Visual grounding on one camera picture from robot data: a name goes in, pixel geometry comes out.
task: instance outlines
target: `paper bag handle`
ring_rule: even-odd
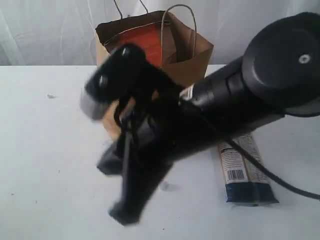
[[[164,36],[163,36],[163,34],[164,34],[165,17],[166,17],[166,15],[167,15],[167,13],[168,13],[171,9],[173,9],[173,8],[175,8],[175,7],[185,7],[185,8],[187,8],[187,9],[190,10],[190,13],[191,13],[192,18],[193,18],[193,23],[194,23],[194,39],[193,39],[192,57],[195,56],[195,48],[196,48],[196,40],[197,40],[197,24],[196,24],[196,18],[195,18],[194,12],[192,11],[191,7],[189,7],[188,5],[185,5],[185,4],[176,4],[176,5],[173,5],[173,6],[169,7],[169,8],[164,12],[164,14],[163,14],[163,16],[162,16],[162,22],[161,22],[161,39],[160,39],[160,41],[161,41],[161,55],[160,55],[160,56],[161,56],[161,57],[160,57],[160,59],[161,59],[161,68],[162,68],[162,55],[163,55],[163,51],[164,51],[164,48],[163,48],[163,46],[164,46],[163,37],[164,37]]]
[[[144,3],[142,2],[142,0],[139,0],[139,1],[140,1],[140,3],[142,4],[142,6],[144,7],[146,13],[148,14],[149,11],[148,11],[146,5],[144,5]],[[117,4],[116,0],[113,0],[113,2],[114,2],[114,5],[115,5],[116,9],[118,10],[118,12],[119,12],[119,14],[120,14],[120,19],[123,19],[124,17],[123,17],[122,12],[120,11],[120,9],[119,9],[119,7],[118,7],[118,4]]]

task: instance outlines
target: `white curtain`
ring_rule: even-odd
[[[320,0],[142,0],[148,10],[187,4],[198,32],[214,44],[211,63],[226,64],[273,21],[320,13]],[[138,0],[117,0],[124,17],[145,13]],[[172,12],[188,26],[186,9]],[[117,20],[113,0],[0,0],[0,65],[95,65],[94,28]]]

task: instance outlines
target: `white label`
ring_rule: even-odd
[[[194,90],[194,85],[191,85],[190,87],[182,90],[179,94],[179,97],[183,100],[189,101],[190,99],[192,99],[193,90]]]
[[[251,134],[241,136],[235,140],[244,150],[262,163],[257,145]],[[240,153],[227,143],[220,143],[218,149],[226,184],[230,183],[263,183],[268,184],[267,177],[253,166]]]
[[[247,183],[248,176],[242,155],[234,150],[227,143],[220,143],[218,146],[225,182]]]

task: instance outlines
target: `tube package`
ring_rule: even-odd
[[[238,137],[234,141],[262,163],[251,134]],[[279,203],[268,178],[259,169],[225,142],[218,145],[218,150],[225,179],[227,203],[249,206]]]

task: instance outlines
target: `white tabletop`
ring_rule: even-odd
[[[208,72],[220,66],[209,66]],[[140,224],[108,215],[121,178],[96,169],[111,139],[79,108],[94,66],[0,67],[0,239],[319,239],[320,202],[271,183],[280,204],[232,206],[217,149],[177,162]],[[320,193],[320,118],[294,118],[254,132],[264,165]]]

